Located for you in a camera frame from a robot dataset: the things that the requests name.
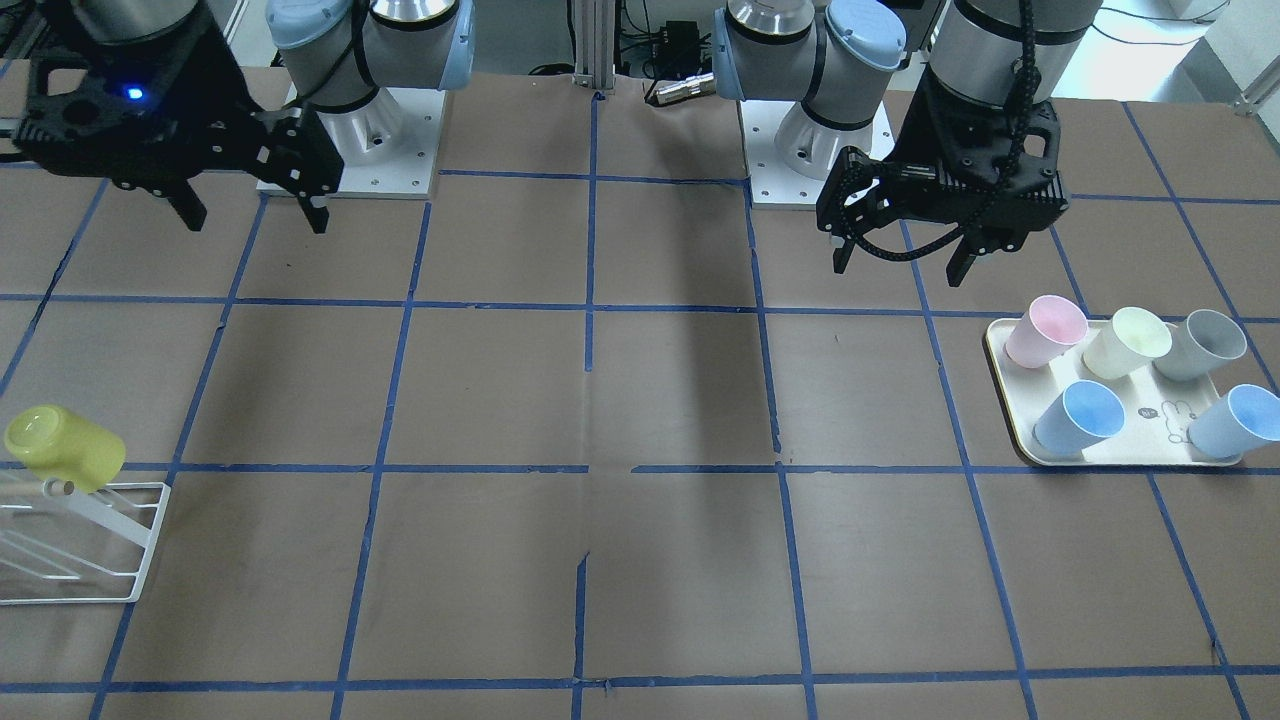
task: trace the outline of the white tray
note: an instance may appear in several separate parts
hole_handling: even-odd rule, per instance
[[[1219,398],[1208,375],[1178,383],[1151,365],[1117,380],[1103,380],[1089,372],[1080,355],[1098,334],[1103,320],[1091,320],[1084,342],[1044,368],[1028,370],[1005,355],[1005,341],[1016,319],[1001,319],[987,328],[987,357],[996,374],[996,388],[1014,430],[1018,448],[1038,465],[1202,465],[1225,466],[1240,456],[1210,457],[1187,439],[1187,425]],[[1114,438],[1105,439],[1074,455],[1046,450],[1032,432],[1041,414],[1075,380],[1100,382],[1120,397],[1125,425]]]

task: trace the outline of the yellow cup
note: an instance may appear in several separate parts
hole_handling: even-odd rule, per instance
[[[119,436],[60,405],[24,410],[5,428],[4,446],[41,480],[70,480],[81,492],[100,489],[124,465]]]

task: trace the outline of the plastic cup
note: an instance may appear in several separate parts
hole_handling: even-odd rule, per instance
[[[1023,368],[1043,368],[1089,332],[1089,319],[1074,302],[1057,295],[1032,301],[1005,341],[1005,355]]]
[[[1046,450],[1071,455],[1124,429],[1124,404],[1111,388],[1076,380],[1044,410],[1033,433]]]
[[[1187,428],[1197,448],[1230,457],[1280,441],[1280,398],[1258,386],[1235,386]]]
[[[1172,334],[1172,350],[1156,360],[1156,369],[1171,380],[1198,378],[1249,350],[1240,325],[1215,310],[1196,310]]]
[[[1164,357],[1172,345],[1169,325],[1149,310],[1121,307],[1084,348],[1080,359],[1094,375],[1114,380]]]
[[[81,492],[111,482],[124,465],[124,441],[59,405],[37,405],[9,423],[4,446],[41,480],[70,480]]]

